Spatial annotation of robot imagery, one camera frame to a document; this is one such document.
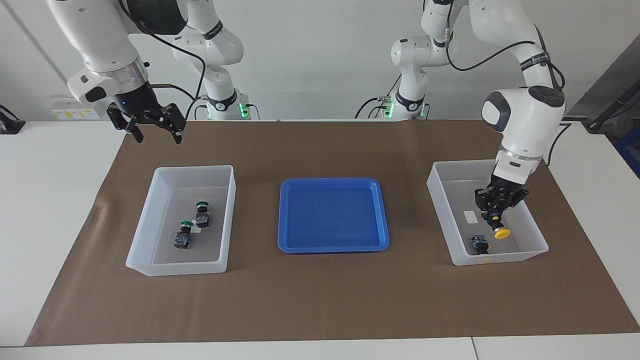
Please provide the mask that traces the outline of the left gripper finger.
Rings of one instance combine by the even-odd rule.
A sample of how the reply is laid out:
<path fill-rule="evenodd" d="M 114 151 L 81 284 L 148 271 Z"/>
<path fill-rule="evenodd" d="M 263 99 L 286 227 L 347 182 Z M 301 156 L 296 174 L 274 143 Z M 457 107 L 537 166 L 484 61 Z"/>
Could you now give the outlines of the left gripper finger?
<path fill-rule="evenodd" d="M 501 194 L 497 200 L 497 216 L 501 218 L 505 210 L 516 207 L 525 198 L 525 194 Z"/>
<path fill-rule="evenodd" d="M 494 205 L 493 189 L 491 187 L 478 188 L 475 190 L 475 203 L 485 221 L 494 221 L 496 211 Z"/>

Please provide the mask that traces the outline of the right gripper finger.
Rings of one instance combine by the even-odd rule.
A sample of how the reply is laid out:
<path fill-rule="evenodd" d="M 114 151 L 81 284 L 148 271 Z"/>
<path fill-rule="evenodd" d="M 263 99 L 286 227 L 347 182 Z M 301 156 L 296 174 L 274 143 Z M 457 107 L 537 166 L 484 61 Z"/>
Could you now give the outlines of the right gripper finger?
<path fill-rule="evenodd" d="M 110 105 L 107 108 L 107 116 L 114 125 L 116 130 L 124 131 L 132 135 L 138 144 L 144 140 L 144 135 L 138 128 L 136 116 L 130 120 L 126 120 L 121 110 L 116 105 Z"/>
<path fill-rule="evenodd" d="M 161 107 L 161 128 L 171 133 L 176 144 L 183 141 L 182 132 L 186 127 L 186 119 L 176 104 Z"/>

